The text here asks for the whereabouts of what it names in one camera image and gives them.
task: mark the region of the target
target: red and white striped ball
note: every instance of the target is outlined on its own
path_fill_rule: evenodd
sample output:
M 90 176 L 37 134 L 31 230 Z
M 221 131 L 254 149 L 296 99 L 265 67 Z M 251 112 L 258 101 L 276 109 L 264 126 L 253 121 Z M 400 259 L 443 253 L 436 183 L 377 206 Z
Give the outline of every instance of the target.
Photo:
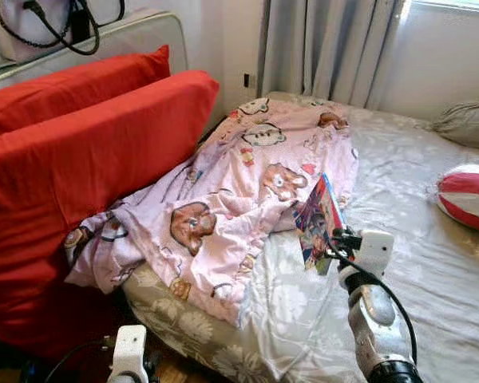
M 457 221 L 479 230 L 479 165 L 460 165 L 438 183 L 438 206 Z

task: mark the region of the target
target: red cushion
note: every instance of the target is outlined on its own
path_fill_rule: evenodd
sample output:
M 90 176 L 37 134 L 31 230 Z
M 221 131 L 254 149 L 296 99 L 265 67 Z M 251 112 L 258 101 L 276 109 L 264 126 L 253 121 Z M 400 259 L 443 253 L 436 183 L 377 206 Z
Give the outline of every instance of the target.
M 168 46 L 75 66 L 0 90 L 0 134 L 62 116 L 170 76 Z
M 461 165 L 444 174 L 437 202 L 447 215 L 479 230 L 479 165 Z
M 188 71 L 0 135 L 2 340 L 60 357 L 109 331 L 105 296 L 62 282 L 64 237 L 188 158 L 217 90 Z

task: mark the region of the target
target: gray pillow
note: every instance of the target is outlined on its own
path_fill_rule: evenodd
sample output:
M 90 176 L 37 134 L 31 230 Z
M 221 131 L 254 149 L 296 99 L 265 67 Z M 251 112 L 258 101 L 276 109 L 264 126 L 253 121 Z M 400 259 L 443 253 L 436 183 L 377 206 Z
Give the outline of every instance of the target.
M 432 126 L 451 141 L 479 148 L 479 101 L 462 102 L 446 109 Z

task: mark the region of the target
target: headboard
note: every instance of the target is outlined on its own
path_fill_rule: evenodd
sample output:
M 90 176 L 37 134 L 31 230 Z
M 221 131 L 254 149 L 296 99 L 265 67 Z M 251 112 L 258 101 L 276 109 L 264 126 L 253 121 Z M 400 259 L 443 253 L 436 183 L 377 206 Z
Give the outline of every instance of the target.
M 123 20 L 100 29 L 101 44 L 93 56 L 81 56 L 62 49 L 37 60 L 0 70 L 0 89 L 6 86 L 57 72 L 71 66 L 97 61 L 125 53 L 147 53 L 161 45 L 170 48 L 171 73 L 188 69 L 183 30 L 179 18 L 173 13 L 155 10 L 138 10 Z M 76 46 L 87 48 L 93 39 Z

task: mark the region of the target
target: bed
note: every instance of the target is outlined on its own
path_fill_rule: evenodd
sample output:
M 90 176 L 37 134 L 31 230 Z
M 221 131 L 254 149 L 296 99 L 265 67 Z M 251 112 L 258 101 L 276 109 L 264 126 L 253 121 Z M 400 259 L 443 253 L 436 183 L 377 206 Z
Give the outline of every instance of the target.
M 328 101 L 288 93 L 302 106 Z M 444 215 L 433 201 L 439 174 L 479 164 L 479 150 L 430 131 L 421 120 L 343 106 L 359 153 L 354 194 L 344 211 L 355 228 L 395 235 L 386 281 L 409 311 L 424 381 L 479 382 L 479 232 Z M 226 120 L 209 137 L 231 125 Z M 240 312 L 241 328 L 174 298 L 148 265 L 123 290 L 137 318 L 167 345 L 232 381 L 364 381 L 337 273 L 303 270 L 294 231 L 270 235 Z

